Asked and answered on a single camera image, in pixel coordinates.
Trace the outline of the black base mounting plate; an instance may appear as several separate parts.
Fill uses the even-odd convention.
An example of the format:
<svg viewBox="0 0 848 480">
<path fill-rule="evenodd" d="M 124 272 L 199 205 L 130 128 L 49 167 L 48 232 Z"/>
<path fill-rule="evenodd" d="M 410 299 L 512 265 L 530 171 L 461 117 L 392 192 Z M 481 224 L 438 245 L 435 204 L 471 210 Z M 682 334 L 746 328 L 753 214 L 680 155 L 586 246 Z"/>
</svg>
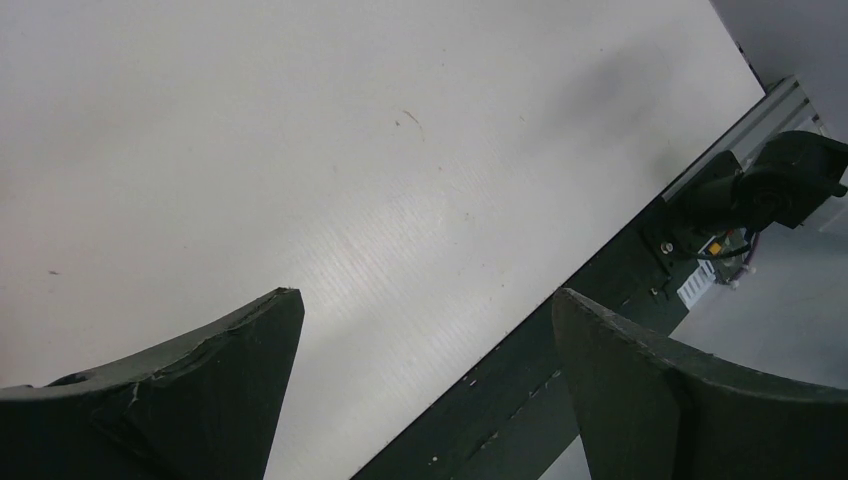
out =
<svg viewBox="0 0 848 480">
<path fill-rule="evenodd" d="M 678 289 L 697 267 L 680 254 L 707 236 L 663 228 L 649 203 L 565 283 L 660 333 L 687 310 Z M 576 438 L 577 426 L 547 298 L 410 426 L 358 479 L 536 479 Z"/>
</svg>

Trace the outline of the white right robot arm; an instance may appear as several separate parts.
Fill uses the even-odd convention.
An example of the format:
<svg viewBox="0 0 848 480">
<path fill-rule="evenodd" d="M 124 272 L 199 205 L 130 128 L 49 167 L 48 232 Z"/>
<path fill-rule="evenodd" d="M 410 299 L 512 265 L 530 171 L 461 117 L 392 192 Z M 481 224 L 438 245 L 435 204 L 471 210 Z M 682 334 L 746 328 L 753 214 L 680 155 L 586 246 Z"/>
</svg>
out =
<svg viewBox="0 0 848 480">
<path fill-rule="evenodd" d="M 773 136 L 745 170 L 732 151 L 714 159 L 728 173 L 702 169 L 669 202 L 666 231 L 673 252 L 699 260 L 747 254 L 753 239 L 778 223 L 794 229 L 847 186 L 847 145 L 825 136 L 786 131 Z"/>
</svg>

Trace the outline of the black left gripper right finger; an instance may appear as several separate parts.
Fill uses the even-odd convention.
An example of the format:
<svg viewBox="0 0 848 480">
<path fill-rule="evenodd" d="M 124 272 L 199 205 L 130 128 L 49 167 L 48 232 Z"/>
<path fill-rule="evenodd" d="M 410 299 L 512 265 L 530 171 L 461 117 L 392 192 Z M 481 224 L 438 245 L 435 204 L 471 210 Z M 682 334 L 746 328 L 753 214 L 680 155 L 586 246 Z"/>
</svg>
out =
<svg viewBox="0 0 848 480">
<path fill-rule="evenodd" d="M 569 288 L 552 322 L 595 479 L 843 479 L 847 393 L 750 369 Z"/>
</svg>

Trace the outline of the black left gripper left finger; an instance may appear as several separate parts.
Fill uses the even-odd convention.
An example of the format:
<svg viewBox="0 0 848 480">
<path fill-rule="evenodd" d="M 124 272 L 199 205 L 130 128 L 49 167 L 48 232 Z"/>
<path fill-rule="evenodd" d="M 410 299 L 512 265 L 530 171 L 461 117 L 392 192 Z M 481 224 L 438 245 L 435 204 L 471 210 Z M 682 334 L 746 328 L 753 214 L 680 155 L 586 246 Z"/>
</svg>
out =
<svg viewBox="0 0 848 480">
<path fill-rule="evenodd" d="M 304 320 L 278 288 L 176 338 L 1 392 L 5 479 L 260 479 Z"/>
</svg>

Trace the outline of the right controller board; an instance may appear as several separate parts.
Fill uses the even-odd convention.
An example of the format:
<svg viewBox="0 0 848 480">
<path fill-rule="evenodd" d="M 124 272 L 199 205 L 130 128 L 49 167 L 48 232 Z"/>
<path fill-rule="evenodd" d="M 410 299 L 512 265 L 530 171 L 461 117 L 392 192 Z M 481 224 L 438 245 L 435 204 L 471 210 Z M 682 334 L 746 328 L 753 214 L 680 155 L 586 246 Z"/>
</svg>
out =
<svg viewBox="0 0 848 480">
<path fill-rule="evenodd" d="M 684 307 L 691 311 L 715 285 L 736 290 L 744 276 L 755 274 L 753 259 L 760 236 L 760 233 L 739 229 L 712 237 L 696 254 L 697 265 L 693 273 L 677 289 Z"/>
</svg>

